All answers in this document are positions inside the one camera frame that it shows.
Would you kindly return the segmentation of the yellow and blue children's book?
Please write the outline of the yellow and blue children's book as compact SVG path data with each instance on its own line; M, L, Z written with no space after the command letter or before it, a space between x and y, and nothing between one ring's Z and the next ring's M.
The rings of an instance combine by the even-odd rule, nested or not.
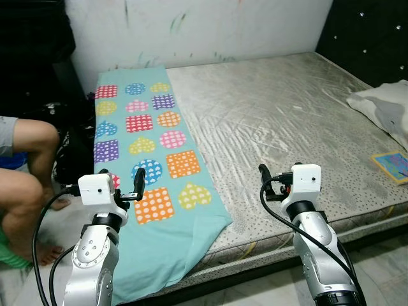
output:
M398 186L408 183L408 160L405 152L384 152L370 157L379 169Z

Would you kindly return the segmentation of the white pillow with tree print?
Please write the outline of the white pillow with tree print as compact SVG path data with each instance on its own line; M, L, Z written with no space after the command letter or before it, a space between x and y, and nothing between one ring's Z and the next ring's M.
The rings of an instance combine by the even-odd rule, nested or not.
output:
M390 134L399 145L408 148L408 81L358 91L350 94L346 101L353 110L363 113Z

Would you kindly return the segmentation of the grey quilted mattress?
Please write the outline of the grey quilted mattress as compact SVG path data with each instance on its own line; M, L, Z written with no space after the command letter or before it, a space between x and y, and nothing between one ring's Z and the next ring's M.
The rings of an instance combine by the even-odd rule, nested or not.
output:
M291 229L259 203L260 163L277 171L297 161L321 166L317 207L347 247L406 224L404 187L372 160L402 146L347 104L368 85L329 59L310 52L169 69L167 76L233 221L183 278L140 300L295 261Z

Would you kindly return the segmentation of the teal colourful patterned blanket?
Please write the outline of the teal colourful patterned blanket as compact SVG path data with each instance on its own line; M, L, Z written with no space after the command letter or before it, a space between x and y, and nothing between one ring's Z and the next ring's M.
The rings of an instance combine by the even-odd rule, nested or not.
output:
M196 148L163 68L100 73L94 93L94 171L145 195L120 228L112 303L133 302L175 285L205 256L232 218Z

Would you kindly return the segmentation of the black bag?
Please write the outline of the black bag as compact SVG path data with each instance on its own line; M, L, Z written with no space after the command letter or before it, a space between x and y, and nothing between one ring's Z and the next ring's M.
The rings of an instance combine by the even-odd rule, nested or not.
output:
M75 184L79 178L94 172L93 98L87 94L82 99L46 104L45 120L57 128L57 146L54 179L61 184Z

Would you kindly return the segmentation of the dark tufted headboard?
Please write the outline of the dark tufted headboard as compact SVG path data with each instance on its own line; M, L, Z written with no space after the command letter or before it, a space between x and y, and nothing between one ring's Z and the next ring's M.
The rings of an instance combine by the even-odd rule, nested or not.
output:
M333 0L316 50L365 84L408 78L408 0Z

